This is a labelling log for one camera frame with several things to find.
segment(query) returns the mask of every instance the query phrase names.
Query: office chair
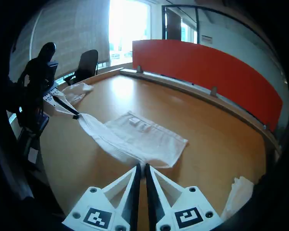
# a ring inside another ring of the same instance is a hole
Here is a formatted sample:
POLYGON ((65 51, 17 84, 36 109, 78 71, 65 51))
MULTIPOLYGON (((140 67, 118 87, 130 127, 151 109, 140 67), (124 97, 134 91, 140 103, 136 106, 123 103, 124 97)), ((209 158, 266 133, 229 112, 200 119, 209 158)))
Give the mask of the office chair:
POLYGON ((74 75, 70 75, 64 79, 70 86, 84 79, 97 74, 97 60, 98 52, 97 50, 89 50, 82 53, 79 61, 79 65, 74 75))

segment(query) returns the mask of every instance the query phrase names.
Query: white towel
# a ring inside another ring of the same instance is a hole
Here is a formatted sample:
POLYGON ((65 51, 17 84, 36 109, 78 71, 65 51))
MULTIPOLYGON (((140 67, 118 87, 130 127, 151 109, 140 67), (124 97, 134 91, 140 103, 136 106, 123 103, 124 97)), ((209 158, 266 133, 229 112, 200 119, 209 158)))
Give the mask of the white towel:
POLYGON ((132 112, 105 124, 88 114, 78 121, 104 151, 130 166, 170 168, 187 144, 178 134, 132 112))

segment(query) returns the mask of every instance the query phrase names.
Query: red partition panel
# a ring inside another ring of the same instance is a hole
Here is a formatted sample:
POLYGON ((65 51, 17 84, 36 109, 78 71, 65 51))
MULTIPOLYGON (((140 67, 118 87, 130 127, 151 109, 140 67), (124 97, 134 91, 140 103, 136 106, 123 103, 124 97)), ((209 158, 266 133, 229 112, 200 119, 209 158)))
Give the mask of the red partition panel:
POLYGON ((133 42, 133 68, 192 82, 250 112, 270 130, 276 128, 282 100, 255 69, 219 50, 177 40, 133 42))

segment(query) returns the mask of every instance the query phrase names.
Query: folded cloth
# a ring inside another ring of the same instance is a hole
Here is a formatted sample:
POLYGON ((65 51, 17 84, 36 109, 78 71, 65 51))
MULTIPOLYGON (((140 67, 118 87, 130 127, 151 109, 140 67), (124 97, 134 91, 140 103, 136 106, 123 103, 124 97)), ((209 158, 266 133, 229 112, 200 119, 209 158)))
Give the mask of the folded cloth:
POLYGON ((253 188, 254 184, 245 177, 234 178, 234 184, 232 184, 226 206, 220 218, 226 221, 239 211, 252 197, 253 188))
POLYGON ((132 112, 105 124, 88 114, 78 121, 104 151, 130 166, 170 168, 187 144, 178 134, 132 112))
POLYGON ((93 90, 93 86, 85 83, 73 84, 64 88, 61 92, 66 96, 70 104, 75 105, 80 102, 86 94, 93 90))

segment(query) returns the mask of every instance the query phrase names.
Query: office desk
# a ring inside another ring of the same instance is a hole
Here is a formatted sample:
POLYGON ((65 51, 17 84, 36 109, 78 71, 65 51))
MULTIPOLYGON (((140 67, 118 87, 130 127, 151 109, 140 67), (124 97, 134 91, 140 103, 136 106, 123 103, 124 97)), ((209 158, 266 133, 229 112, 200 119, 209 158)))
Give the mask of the office desk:
MULTIPOLYGON (((218 214, 235 177, 257 183, 265 173, 259 133, 182 92, 117 75, 97 82, 77 109, 103 123, 131 110, 188 139, 175 166, 160 172, 183 187, 198 186, 218 214)), ((66 215, 89 186, 105 187, 130 169, 105 153, 76 120, 64 117, 50 118, 41 149, 50 186, 66 215)), ((144 180, 140 187, 138 230, 148 230, 144 180)))

